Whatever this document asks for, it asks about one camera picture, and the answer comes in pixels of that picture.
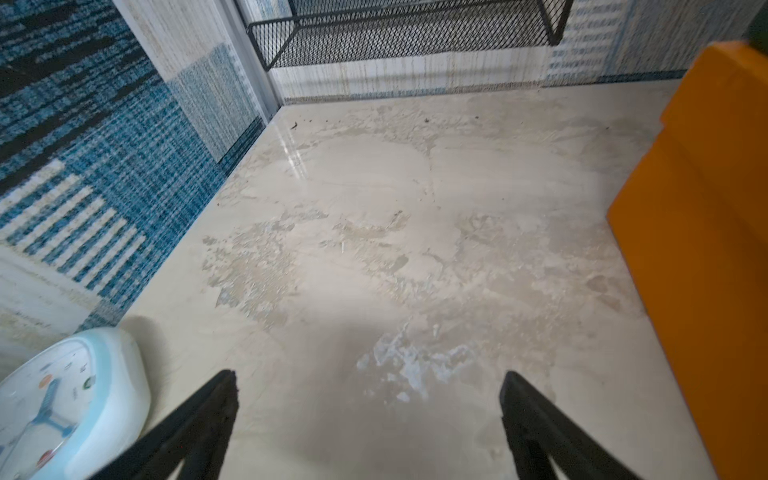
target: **white floor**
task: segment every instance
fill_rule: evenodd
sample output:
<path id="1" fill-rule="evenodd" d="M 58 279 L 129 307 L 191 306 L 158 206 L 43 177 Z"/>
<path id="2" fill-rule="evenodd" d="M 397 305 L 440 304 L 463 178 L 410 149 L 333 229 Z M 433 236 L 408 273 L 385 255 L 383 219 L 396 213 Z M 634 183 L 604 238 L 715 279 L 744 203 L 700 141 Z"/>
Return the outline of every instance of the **white floor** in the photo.
<path id="1" fill-rule="evenodd" d="M 716 478 L 604 215 L 677 82 L 283 108 L 122 326 L 223 478 L 515 478 L 522 373 L 637 474 Z"/>

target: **clock hand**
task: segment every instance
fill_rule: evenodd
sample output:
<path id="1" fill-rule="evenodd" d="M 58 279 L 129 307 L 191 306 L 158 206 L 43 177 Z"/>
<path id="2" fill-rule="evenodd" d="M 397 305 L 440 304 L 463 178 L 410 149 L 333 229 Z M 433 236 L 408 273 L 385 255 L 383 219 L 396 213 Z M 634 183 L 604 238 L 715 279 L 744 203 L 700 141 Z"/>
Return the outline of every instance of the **clock hand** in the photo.
<path id="1" fill-rule="evenodd" d="M 62 437 L 68 437 L 73 431 L 74 431 L 74 425 L 70 426 L 63 426 L 59 423 L 54 422 L 51 420 L 51 417 L 45 417 L 40 421 L 40 423 L 44 423 L 46 425 L 50 425 L 51 427 L 57 429 L 59 432 L 61 432 Z"/>
<path id="2" fill-rule="evenodd" d="M 48 384 L 48 389 L 45 390 L 45 397 L 43 397 L 43 403 L 40 405 L 38 415 L 32 420 L 33 422 L 40 423 L 43 418 L 51 416 L 53 413 L 53 400 L 56 397 L 59 383 L 61 383 L 61 379 L 53 379 Z"/>
<path id="3" fill-rule="evenodd" d="M 61 432 L 62 437 L 66 437 L 74 431 L 74 425 L 63 426 L 51 420 L 51 416 L 53 415 L 53 401 L 56 398 L 59 383 L 61 383 L 61 379 L 53 379 L 51 383 L 48 384 L 48 389 L 45 391 L 45 397 L 43 397 L 43 403 L 40 405 L 40 410 L 30 423 L 32 425 L 40 425 L 44 423 Z"/>

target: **blue striped pattern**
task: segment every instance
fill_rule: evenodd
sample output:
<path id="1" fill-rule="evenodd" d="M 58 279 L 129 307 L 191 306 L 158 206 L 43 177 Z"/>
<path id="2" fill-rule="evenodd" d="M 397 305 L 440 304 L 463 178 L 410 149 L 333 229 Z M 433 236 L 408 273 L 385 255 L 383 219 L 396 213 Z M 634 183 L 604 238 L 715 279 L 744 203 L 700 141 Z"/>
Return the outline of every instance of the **blue striped pattern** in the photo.
<path id="1" fill-rule="evenodd" d="M 0 242 L 103 299 L 82 329 L 115 325 L 263 123 L 244 101 L 217 161 L 108 0 L 0 13 Z"/>

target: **wall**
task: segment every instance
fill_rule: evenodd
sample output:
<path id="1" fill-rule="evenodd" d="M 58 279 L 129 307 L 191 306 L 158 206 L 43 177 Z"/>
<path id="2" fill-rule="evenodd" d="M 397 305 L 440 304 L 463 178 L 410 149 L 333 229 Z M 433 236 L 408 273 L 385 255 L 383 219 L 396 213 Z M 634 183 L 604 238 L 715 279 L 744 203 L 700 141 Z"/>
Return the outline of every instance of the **wall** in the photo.
<path id="1" fill-rule="evenodd" d="M 241 0 L 250 20 L 287 0 Z M 763 0 L 575 0 L 557 47 L 274 68 L 285 103 L 679 78 L 715 40 L 740 38 Z"/>
<path id="2" fill-rule="evenodd" d="M 225 82 L 226 47 L 158 74 L 109 0 L 3 2 L 0 19 L 2 377 L 115 325 L 263 122 Z"/>

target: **metal mesh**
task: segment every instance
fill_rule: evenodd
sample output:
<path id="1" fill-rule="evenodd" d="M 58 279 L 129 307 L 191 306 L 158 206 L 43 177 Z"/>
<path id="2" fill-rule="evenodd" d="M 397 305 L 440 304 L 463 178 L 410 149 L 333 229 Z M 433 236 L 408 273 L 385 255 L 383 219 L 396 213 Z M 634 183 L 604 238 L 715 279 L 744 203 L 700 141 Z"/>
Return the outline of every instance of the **metal mesh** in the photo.
<path id="1" fill-rule="evenodd" d="M 293 0 L 249 25 L 272 67 L 556 45 L 573 0 Z"/>

